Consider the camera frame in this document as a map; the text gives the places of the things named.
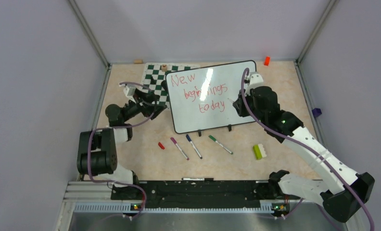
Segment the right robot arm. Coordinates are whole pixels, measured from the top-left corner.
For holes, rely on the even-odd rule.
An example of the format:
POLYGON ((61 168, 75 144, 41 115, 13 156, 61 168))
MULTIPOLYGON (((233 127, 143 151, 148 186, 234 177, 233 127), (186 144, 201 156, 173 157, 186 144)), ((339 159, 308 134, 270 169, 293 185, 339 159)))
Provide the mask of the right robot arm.
POLYGON ((301 197, 323 207, 332 218, 342 223, 363 209, 370 228, 374 228, 365 204, 375 179, 367 172, 357 173, 337 159, 295 114, 280 108, 272 88, 241 89, 233 107, 239 116, 251 116, 268 135, 293 150, 321 177, 321 181, 315 181, 287 170, 272 172, 268 180, 272 197, 282 198, 285 194, 301 197))

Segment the red marker cap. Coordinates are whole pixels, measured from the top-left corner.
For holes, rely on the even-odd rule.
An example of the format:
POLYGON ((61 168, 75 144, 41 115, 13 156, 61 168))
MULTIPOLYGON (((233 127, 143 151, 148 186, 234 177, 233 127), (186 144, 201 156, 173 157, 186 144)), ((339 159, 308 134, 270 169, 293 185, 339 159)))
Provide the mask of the red marker cap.
POLYGON ((165 147, 163 146, 163 144, 162 144, 161 142, 158 142, 158 146, 159 146, 162 150, 165 149, 165 147))

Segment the white whiteboard black frame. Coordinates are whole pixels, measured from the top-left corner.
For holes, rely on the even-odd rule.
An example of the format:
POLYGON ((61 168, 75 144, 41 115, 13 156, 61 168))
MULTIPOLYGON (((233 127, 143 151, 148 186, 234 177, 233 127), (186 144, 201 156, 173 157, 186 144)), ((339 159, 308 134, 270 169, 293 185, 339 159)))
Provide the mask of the white whiteboard black frame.
POLYGON ((255 61, 168 73, 166 81, 174 131, 184 134, 253 122, 250 116, 238 116, 228 100, 237 100, 246 68, 256 71, 255 61))

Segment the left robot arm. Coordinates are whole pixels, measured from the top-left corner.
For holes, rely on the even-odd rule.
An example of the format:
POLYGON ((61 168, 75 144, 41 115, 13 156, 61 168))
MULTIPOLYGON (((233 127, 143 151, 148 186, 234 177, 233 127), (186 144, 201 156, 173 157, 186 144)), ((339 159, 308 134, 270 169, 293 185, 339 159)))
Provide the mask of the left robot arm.
POLYGON ((129 199, 135 199, 140 195, 141 186, 138 184, 138 176, 132 170, 119 165, 117 160, 116 145, 128 142, 133 136, 133 126, 128 120, 138 114, 146 119, 156 118, 166 109, 165 105, 159 105, 159 96, 153 92, 144 93, 135 90, 129 101, 120 107, 110 104, 105 109, 109 127, 94 132, 80 133, 77 152, 76 167, 81 175, 88 175, 91 169, 92 176, 101 176, 113 183, 124 183, 122 192, 129 199))

